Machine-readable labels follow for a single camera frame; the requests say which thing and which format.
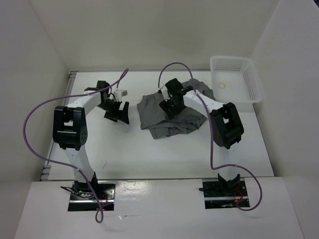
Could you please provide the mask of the grey skirt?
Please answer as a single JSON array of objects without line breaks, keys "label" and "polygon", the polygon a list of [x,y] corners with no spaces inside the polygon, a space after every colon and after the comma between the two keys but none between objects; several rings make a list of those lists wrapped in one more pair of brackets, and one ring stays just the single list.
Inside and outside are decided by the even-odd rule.
[{"label": "grey skirt", "polygon": [[143,96],[141,102],[137,104],[141,129],[148,129],[153,139],[192,133],[207,120],[204,115],[189,107],[173,119],[169,119],[159,106],[163,100],[162,94],[156,92]]}]

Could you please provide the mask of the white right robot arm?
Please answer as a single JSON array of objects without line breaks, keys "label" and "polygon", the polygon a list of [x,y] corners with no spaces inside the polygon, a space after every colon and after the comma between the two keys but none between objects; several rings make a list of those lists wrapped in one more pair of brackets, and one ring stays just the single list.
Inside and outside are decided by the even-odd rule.
[{"label": "white right robot arm", "polygon": [[230,154],[231,147],[238,144],[244,133],[244,127],[233,103],[223,104],[205,96],[194,85],[183,86],[174,78],[160,87],[158,93],[163,97],[159,103],[169,119],[180,115],[187,108],[205,116],[210,129],[210,167],[217,172],[218,190],[224,196],[229,196],[239,185],[240,174],[226,174],[222,169],[236,167],[234,163],[224,163],[215,167],[213,163],[214,146],[224,149]]}]

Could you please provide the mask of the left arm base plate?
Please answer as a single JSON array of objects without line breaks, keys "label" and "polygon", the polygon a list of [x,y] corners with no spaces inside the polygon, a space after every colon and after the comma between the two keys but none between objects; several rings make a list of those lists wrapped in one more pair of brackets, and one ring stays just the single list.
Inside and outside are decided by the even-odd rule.
[{"label": "left arm base plate", "polygon": [[[68,211],[86,212],[98,211],[99,206],[92,191],[89,188],[76,188],[75,183],[72,187],[61,186],[61,189],[70,193]],[[96,195],[102,205],[103,211],[113,211],[115,203],[115,184],[101,183],[97,185]]]}]

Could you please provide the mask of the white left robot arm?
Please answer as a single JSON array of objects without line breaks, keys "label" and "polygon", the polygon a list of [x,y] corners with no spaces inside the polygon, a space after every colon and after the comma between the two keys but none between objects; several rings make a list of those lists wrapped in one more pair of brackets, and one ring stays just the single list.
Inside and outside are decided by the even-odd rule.
[{"label": "white left robot arm", "polygon": [[122,101],[127,94],[126,90],[118,88],[112,91],[109,83],[98,81],[96,87],[86,88],[84,95],[74,102],[54,110],[53,141],[76,167],[73,169],[75,191],[81,191],[88,199],[98,196],[99,186],[85,148],[88,139],[86,116],[98,107],[105,111],[104,118],[129,124],[129,102]]}]

